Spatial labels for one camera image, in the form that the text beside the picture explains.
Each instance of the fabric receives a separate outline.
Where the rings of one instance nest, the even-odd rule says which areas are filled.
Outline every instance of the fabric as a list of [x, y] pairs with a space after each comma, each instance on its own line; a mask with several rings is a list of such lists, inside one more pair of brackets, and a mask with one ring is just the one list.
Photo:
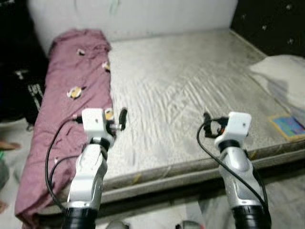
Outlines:
[[[60, 123], [80, 115], [86, 107], [112, 107], [110, 73], [102, 67], [108, 61], [110, 46], [100, 31], [69, 31], [53, 43], [46, 76], [46, 88], [31, 142], [30, 155], [21, 177], [15, 214], [35, 227], [34, 214], [52, 202], [44, 178], [47, 148]], [[67, 92], [79, 86], [85, 88], [78, 99]], [[55, 159], [79, 155], [86, 135], [82, 125], [64, 126], [50, 154], [49, 171]], [[55, 171], [53, 190], [58, 193], [75, 174], [75, 160], [63, 162]]]
[[250, 66], [253, 78], [305, 126], [305, 59], [279, 55]]

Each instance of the headboard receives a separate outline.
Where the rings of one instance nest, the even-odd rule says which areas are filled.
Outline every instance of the headboard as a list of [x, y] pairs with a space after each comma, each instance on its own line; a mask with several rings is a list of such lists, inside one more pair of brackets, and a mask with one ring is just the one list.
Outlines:
[[239, 0], [231, 29], [267, 55], [305, 56], [305, 0]]
[[29, 0], [39, 40], [100, 29], [110, 41], [229, 28], [237, 0]]

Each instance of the black tufted headboard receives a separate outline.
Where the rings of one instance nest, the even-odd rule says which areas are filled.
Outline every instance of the black tufted headboard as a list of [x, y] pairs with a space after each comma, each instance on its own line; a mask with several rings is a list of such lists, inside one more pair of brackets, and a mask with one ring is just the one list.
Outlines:
[[305, 0], [239, 0], [231, 29], [267, 55], [305, 57]]

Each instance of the colorful book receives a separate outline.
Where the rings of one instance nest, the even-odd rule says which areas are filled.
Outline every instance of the colorful book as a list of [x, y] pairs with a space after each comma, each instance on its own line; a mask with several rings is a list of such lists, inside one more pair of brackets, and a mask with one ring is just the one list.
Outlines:
[[305, 138], [305, 128], [292, 116], [273, 116], [270, 117], [269, 120], [288, 141]]

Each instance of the black cable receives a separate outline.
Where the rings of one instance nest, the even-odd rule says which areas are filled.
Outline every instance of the black cable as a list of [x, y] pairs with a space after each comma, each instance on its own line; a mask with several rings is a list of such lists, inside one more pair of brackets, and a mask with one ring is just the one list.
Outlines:
[[61, 131], [62, 127], [68, 123], [68, 122], [72, 122], [74, 121], [73, 119], [66, 119], [64, 120], [61, 125], [59, 126], [58, 130], [56, 131], [50, 145], [49, 145], [49, 148], [48, 148], [48, 151], [47, 151], [47, 155], [46, 155], [46, 161], [45, 161], [45, 168], [44, 168], [44, 174], [45, 174], [45, 182], [46, 182], [46, 185], [47, 185], [47, 189], [48, 189], [48, 192], [49, 194], [51, 195], [54, 203], [62, 210], [62, 211], [66, 211], [66, 208], [61, 204], [61, 202], [57, 199], [57, 197], [55, 196], [55, 194], [53, 193], [53, 190], [52, 190], [52, 187], [51, 187], [51, 183], [49, 182], [49, 171], [48, 171], [48, 166], [49, 166], [49, 156], [50, 156], [50, 151], [51, 151], [51, 148], [59, 134], [59, 132]]
[[219, 160], [217, 157], [215, 157], [212, 153], [210, 153], [204, 146], [203, 144], [200, 142], [200, 132], [202, 130], [202, 128], [208, 124], [211, 123], [215, 120], [209, 120], [208, 122], [205, 122], [203, 124], [201, 124], [201, 126], [199, 127], [198, 131], [197, 131], [197, 142], [199, 144], [199, 146], [201, 147], [201, 149], [203, 151], [205, 151], [211, 158], [213, 158], [220, 166], [222, 166], [225, 170], [227, 170], [230, 174], [232, 174], [236, 179], [238, 179], [242, 184], [244, 184], [250, 191], [252, 191], [252, 193], [258, 198], [259, 202], [261, 203], [265, 214], [268, 216], [269, 221], [271, 222], [271, 216], [269, 213], [269, 209], [268, 209], [268, 204], [266, 204], [263, 199], [261, 198], [261, 196], [246, 182], [244, 181], [240, 176], [238, 176], [234, 171], [232, 171], [227, 165], [225, 165], [221, 160]]
[[269, 206], [268, 206], [268, 196], [267, 196], [265, 184], [263, 183], [261, 177], [259, 176], [259, 173], [257, 172], [257, 170], [254, 167], [253, 167], [253, 172], [255, 174], [255, 177], [256, 177], [259, 185], [262, 187], [263, 196], [264, 196], [264, 202], [267, 205], [267, 208], [269, 208]]
[[68, 157], [64, 157], [62, 159], [60, 159], [52, 168], [51, 172], [50, 172], [50, 177], [49, 177], [49, 183], [52, 184], [52, 179], [53, 179], [53, 174], [55, 172], [55, 169], [56, 167], [61, 163], [63, 162], [64, 160], [67, 160], [67, 159], [71, 159], [71, 158], [76, 158], [76, 157], [79, 157], [79, 156], [68, 156]]

